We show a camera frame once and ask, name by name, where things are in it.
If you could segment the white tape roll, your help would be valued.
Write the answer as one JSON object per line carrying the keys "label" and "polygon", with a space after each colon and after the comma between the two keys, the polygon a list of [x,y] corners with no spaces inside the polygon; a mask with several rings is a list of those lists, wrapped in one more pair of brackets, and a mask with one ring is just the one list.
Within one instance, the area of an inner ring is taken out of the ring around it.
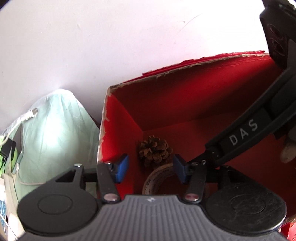
{"label": "white tape roll", "polygon": [[173,164],[165,164],[156,168],[145,180],[142,195],[181,195],[185,188],[173,169]]}

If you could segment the brown pine cone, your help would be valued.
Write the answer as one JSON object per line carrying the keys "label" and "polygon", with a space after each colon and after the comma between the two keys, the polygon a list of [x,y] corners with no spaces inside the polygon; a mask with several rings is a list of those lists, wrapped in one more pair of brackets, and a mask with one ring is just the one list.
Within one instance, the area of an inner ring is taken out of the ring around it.
{"label": "brown pine cone", "polygon": [[138,156],[145,166],[166,164],[173,156],[173,149],[165,139],[149,136],[140,143]]}

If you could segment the white grey plush toy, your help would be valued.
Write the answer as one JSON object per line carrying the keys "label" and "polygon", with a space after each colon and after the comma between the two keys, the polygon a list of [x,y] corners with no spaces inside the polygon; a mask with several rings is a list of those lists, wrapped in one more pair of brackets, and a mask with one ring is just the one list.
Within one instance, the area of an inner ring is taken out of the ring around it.
{"label": "white grey plush toy", "polygon": [[287,142],[285,147],[281,151],[280,160],[283,163],[288,163],[296,157],[296,145],[295,142]]}

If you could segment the mint green pillow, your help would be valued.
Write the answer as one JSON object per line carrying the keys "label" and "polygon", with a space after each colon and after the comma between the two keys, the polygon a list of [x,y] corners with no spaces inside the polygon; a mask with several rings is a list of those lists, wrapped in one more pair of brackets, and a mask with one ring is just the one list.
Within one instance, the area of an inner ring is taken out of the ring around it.
{"label": "mint green pillow", "polygon": [[75,164],[94,168],[99,127],[72,92],[58,89],[35,102],[3,131],[13,138],[23,124],[23,149],[16,167],[18,199]]}

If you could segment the red cardboard box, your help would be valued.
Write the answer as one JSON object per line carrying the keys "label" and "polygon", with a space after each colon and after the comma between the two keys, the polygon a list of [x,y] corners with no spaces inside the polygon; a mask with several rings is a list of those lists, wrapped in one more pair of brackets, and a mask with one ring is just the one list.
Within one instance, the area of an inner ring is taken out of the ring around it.
{"label": "red cardboard box", "polygon": [[295,163],[280,152],[292,139],[270,133],[239,156],[218,166],[217,183],[206,183],[198,204],[185,194],[142,195],[156,168],[138,156],[149,136],[165,139],[189,162],[232,125],[284,69],[262,52],[234,53],[182,62],[109,87],[99,136],[98,159],[129,156],[121,201],[103,207],[90,240],[295,240]]}

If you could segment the green plush toy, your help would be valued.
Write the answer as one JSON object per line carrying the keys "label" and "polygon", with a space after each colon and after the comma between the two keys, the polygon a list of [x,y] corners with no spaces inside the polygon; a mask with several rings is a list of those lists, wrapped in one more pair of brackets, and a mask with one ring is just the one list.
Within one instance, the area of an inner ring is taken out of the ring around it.
{"label": "green plush toy", "polygon": [[15,169],[19,157],[16,142],[8,138],[7,142],[1,146],[1,174]]}

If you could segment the black smartphone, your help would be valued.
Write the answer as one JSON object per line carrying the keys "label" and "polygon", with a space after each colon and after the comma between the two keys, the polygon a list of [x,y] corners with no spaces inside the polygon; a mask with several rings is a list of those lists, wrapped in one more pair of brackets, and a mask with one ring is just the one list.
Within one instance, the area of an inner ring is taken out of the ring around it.
{"label": "black smartphone", "polygon": [[16,164],[18,163],[18,159],[22,155],[23,149],[23,124],[20,124],[19,127],[16,129],[16,133],[13,137],[13,141],[15,144],[15,153],[14,157],[11,160],[11,171],[13,174],[16,173]]}

